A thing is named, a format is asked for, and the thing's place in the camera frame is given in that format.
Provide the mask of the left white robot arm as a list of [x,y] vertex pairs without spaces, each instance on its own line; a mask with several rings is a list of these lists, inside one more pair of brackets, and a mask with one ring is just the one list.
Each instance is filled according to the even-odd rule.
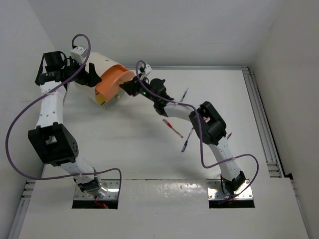
[[45,53],[35,80],[40,87],[42,100],[35,129],[28,132],[28,139],[44,164],[64,169],[72,175],[83,193],[94,198],[104,197],[108,190],[96,170],[79,156],[76,139],[63,124],[63,105],[71,77],[87,58],[87,49],[75,47],[70,57],[61,51]]

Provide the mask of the yellow drawer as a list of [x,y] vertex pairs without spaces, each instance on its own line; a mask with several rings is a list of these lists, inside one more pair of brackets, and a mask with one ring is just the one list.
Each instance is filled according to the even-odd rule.
[[105,96],[102,95],[101,93],[97,93],[95,95],[95,100],[98,105],[102,105],[105,103]]

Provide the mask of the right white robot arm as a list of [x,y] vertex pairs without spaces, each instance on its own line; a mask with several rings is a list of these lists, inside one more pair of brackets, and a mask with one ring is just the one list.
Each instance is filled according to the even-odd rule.
[[154,103],[155,111],[164,117],[178,118],[191,122],[200,146],[206,144],[212,151],[221,170],[224,188],[231,197],[245,183],[244,172],[236,164],[235,158],[226,139],[226,123],[215,107],[208,101],[194,107],[185,103],[177,103],[166,93],[165,80],[152,79],[148,84],[140,81],[137,76],[132,80],[121,83],[128,95],[142,95]]

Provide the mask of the cream drawer cabinet shell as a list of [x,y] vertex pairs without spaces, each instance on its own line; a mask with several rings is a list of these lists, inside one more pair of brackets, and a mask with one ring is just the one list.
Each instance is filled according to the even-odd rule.
[[[88,63],[93,63],[95,65],[95,70],[99,77],[102,76],[104,72],[106,72],[109,68],[115,65],[120,65],[120,63],[111,60],[110,58],[98,53],[92,52],[89,56]],[[78,83],[74,83],[75,87],[79,89],[85,96],[90,98],[93,102],[96,103],[95,100],[95,86],[88,87],[84,85],[80,85]]]

